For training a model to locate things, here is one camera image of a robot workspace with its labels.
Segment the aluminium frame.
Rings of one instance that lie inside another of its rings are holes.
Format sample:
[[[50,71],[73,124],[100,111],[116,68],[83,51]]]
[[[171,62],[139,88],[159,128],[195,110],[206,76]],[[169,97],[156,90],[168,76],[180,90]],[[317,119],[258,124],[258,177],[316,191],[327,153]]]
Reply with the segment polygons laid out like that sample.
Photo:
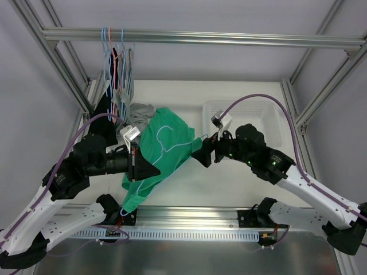
[[[85,85],[81,87],[77,82],[75,76],[70,70],[68,64],[64,60],[63,55],[59,52],[57,44],[63,42],[67,48],[68,53],[72,56],[72,60],[75,62],[76,66],[81,68],[82,64],[78,59],[75,50],[72,47],[72,41],[48,41],[42,31],[48,28],[44,25],[42,19],[39,17],[36,9],[33,7],[30,1],[10,1],[10,4],[14,11],[18,14],[20,20],[27,27],[29,33],[32,35],[33,39],[37,45],[41,48],[44,55],[49,60],[51,66],[62,79],[63,83],[68,87],[68,89],[74,95],[78,105],[88,114],[93,112],[93,108],[89,100],[85,95],[90,79],[85,72],[82,72],[82,78],[85,80]],[[64,27],[59,20],[55,9],[51,1],[43,1],[43,7],[45,8],[50,20],[53,22],[51,27]],[[337,11],[341,8],[342,1],[335,1],[329,11],[327,12],[317,34],[325,35],[324,32],[327,27],[331,24],[332,19],[336,16]],[[304,64],[311,56],[313,48],[305,48],[305,54],[303,55],[299,66],[295,71],[295,75],[300,74],[300,70],[304,67]],[[304,135],[304,130],[302,129],[308,121],[311,120],[312,116],[316,114],[316,111],[324,105],[326,100],[331,96],[333,92],[339,88],[342,83],[355,71],[357,66],[366,57],[366,45],[358,50],[345,50],[347,53],[352,52],[352,55],[346,57],[345,61],[341,64],[340,68],[332,76],[327,85],[321,90],[321,92],[315,97],[315,99],[307,106],[304,112],[300,114],[298,118],[292,120],[294,126],[297,130],[296,141],[300,146],[300,153],[302,155],[302,160],[308,168],[313,168],[313,159],[308,152],[307,147],[307,136]]]

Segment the black right base bracket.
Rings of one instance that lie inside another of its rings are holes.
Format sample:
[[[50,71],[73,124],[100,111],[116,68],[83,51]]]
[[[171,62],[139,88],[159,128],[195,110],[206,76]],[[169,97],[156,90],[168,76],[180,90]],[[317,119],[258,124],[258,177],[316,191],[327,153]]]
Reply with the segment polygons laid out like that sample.
[[[237,210],[239,228],[259,227],[255,210]]]

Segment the front aluminium rail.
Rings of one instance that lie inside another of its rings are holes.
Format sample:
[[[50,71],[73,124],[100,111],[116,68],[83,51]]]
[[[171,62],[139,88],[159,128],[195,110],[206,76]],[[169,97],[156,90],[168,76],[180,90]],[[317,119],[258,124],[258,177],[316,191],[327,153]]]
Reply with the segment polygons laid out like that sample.
[[[188,229],[227,230],[239,228],[237,210],[255,210],[251,207],[183,207],[183,206],[139,206],[135,226],[137,229]],[[116,226],[117,215],[110,226]]]

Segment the black tank top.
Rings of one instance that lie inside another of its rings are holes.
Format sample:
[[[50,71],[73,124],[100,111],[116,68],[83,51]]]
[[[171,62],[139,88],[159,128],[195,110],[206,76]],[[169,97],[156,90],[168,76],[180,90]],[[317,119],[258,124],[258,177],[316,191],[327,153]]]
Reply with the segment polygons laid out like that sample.
[[[114,48],[114,52],[116,55],[116,81],[115,81],[115,87],[117,87],[119,83],[118,79],[118,54],[116,49]],[[115,112],[116,115],[118,114],[117,106],[115,104]],[[102,113],[107,113],[107,99],[105,96],[105,88],[104,92],[101,96],[101,99],[99,100],[97,107],[95,108],[92,117],[95,117],[97,115],[100,115]],[[101,135],[105,138],[107,146],[113,146],[118,143],[117,137],[116,137],[116,119],[112,116],[103,116],[98,119],[96,119],[94,122],[90,124],[89,132],[90,134],[95,135]]]

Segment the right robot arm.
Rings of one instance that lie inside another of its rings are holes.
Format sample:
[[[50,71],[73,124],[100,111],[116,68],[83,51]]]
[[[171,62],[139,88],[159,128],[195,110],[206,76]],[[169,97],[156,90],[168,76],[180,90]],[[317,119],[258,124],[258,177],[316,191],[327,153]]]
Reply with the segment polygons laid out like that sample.
[[[204,167],[223,158],[242,162],[259,179],[283,188],[310,205],[292,207],[264,198],[253,216],[262,227],[293,226],[324,238],[333,248],[350,256],[357,254],[366,234],[366,203],[354,203],[338,196],[307,175],[296,162],[268,147],[253,125],[240,126],[234,135],[224,131],[203,141],[192,157]]]

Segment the white perforated plastic basket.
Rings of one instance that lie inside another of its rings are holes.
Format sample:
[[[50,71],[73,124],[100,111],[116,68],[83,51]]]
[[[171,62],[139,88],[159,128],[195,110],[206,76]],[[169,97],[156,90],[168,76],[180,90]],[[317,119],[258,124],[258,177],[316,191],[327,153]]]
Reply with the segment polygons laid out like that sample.
[[[217,128],[211,122],[211,118],[218,111],[225,111],[230,105],[228,100],[211,100],[202,106],[203,133],[213,135]],[[246,100],[238,103],[228,113],[232,117],[229,132],[235,133],[242,125],[252,124],[264,135],[267,146],[280,148],[283,138],[279,126],[279,115],[275,110],[275,104],[269,101]]]

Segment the black left base bracket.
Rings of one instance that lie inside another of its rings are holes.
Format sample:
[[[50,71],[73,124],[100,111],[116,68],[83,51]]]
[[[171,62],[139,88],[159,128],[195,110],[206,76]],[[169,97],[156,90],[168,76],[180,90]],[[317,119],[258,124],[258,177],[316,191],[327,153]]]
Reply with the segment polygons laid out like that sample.
[[[117,226],[135,226],[136,219],[137,219],[137,212],[138,209],[135,209],[134,211],[128,213],[124,209],[120,209]]]

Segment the grey tank top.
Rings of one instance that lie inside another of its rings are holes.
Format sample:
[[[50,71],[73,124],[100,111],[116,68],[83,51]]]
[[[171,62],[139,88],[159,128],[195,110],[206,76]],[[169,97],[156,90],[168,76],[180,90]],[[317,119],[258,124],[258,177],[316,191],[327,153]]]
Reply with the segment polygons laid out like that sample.
[[[146,105],[141,103],[133,103],[132,100],[134,98],[134,76],[133,76],[133,63],[134,63],[134,52],[132,49],[128,48],[128,94],[129,94],[129,101],[127,103],[127,116],[126,119],[123,120],[121,118],[121,100],[120,100],[120,93],[121,93],[121,74],[122,74],[122,53],[118,54],[118,79],[119,83],[117,87],[114,89],[114,103],[117,106],[118,116],[123,120],[123,122],[119,122],[116,120],[116,132],[119,132],[125,125],[132,125],[137,126],[141,132],[143,132],[149,122],[150,119],[155,114],[155,109],[152,105]]]

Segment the black base bracket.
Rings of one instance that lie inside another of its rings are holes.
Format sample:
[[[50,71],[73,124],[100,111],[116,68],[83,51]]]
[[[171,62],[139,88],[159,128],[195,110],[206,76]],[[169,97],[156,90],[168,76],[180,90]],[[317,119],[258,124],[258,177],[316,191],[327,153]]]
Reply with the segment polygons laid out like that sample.
[[[137,219],[137,212],[138,209],[135,209],[134,211],[128,213],[124,209],[120,209],[117,226],[135,226],[136,219]]]
[[[239,228],[259,227],[255,210],[237,210]]]

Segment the aluminium hanging rail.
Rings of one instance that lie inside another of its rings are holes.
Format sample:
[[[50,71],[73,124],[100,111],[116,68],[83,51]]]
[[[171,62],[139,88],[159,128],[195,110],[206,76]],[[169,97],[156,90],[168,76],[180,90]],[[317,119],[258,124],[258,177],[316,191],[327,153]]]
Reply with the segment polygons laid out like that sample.
[[[116,41],[122,43],[243,45],[342,50],[358,50],[366,45],[366,39],[362,37],[337,37],[321,34],[308,36],[109,29],[107,27],[46,27],[42,34],[48,41]]]

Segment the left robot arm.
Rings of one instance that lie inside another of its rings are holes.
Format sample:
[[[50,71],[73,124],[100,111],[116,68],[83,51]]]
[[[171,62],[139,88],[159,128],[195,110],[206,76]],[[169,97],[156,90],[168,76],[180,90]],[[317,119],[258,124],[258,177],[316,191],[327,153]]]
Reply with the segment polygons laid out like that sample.
[[[110,194],[63,221],[51,219],[77,194],[90,186],[90,177],[125,173],[130,180],[144,180],[160,175],[160,170],[146,160],[140,148],[123,146],[106,151],[106,140],[87,135],[68,149],[45,175],[36,196],[7,228],[1,230],[1,269],[27,269],[40,262],[57,244],[93,225],[115,225],[121,207]]]

